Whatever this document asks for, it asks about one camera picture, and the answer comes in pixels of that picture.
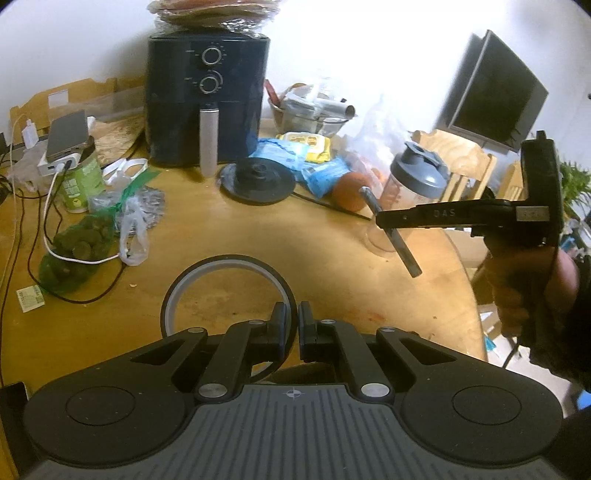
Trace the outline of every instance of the air fryer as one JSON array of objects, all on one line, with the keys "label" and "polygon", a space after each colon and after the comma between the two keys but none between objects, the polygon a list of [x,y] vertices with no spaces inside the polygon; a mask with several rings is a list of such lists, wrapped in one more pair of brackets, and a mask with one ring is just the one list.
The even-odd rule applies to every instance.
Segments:
[{"label": "air fryer", "polygon": [[256,149],[269,39],[201,29],[150,37],[146,135],[167,166],[227,163]]}]

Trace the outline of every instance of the chair backrest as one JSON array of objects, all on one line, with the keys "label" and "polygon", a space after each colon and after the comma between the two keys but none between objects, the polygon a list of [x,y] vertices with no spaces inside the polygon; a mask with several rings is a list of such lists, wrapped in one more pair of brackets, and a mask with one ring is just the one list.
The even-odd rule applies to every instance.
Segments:
[{"label": "chair backrest", "polygon": [[522,200],[523,198],[523,174],[521,173],[521,162],[515,160],[507,167],[505,176],[501,181],[497,198],[505,200]]},{"label": "chair backrest", "polygon": [[496,165],[494,155],[487,154],[467,138],[442,130],[433,130],[430,134],[417,130],[413,133],[412,139],[423,148],[437,153],[452,174],[440,199],[441,202],[460,200],[469,179],[475,180],[474,187],[468,195],[469,200],[478,200],[482,197]]}]

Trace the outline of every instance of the metal rod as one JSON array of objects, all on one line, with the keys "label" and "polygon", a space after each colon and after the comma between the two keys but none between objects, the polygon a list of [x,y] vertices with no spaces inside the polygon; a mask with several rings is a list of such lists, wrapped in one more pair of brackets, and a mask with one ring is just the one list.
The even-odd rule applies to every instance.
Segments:
[{"label": "metal rod", "polygon": [[[365,200],[365,203],[368,204],[368,207],[372,211],[374,215],[377,215],[379,212],[383,210],[383,208],[378,203],[378,199],[372,193],[371,189],[368,187],[361,187],[359,189],[359,194]],[[408,245],[404,242],[400,233],[395,228],[388,228],[384,229],[384,233],[392,243],[392,246],[396,250],[396,253],[404,263],[404,266],[407,268],[408,273],[410,273],[412,278],[417,278],[420,274],[423,273],[421,267],[419,267],[417,261],[413,257],[412,252],[409,250]]]}]

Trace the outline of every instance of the green mesh bag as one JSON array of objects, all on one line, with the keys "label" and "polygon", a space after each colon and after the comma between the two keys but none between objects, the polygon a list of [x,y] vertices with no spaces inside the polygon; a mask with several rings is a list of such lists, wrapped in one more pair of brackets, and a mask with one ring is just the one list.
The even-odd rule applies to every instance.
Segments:
[{"label": "green mesh bag", "polygon": [[[147,170],[131,182],[115,205],[95,213],[88,213],[79,223],[69,226],[53,239],[52,251],[65,258],[100,261],[115,255],[115,215],[121,211],[127,198],[158,172]],[[39,264],[41,288],[57,294],[77,290],[98,270],[100,264],[89,265],[61,260],[46,253]]]}]

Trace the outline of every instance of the gray ridged surface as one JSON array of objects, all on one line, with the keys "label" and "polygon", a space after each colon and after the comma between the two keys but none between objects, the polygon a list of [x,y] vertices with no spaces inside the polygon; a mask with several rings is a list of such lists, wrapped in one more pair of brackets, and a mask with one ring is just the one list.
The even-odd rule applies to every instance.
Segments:
[{"label": "gray ridged surface", "polygon": [[537,459],[510,469],[442,460],[403,431],[389,407],[352,399],[341,385],[247,385],[237,399],[197,410],[152,457],[89,470],[44,461],[28,480],[553,480]]}]

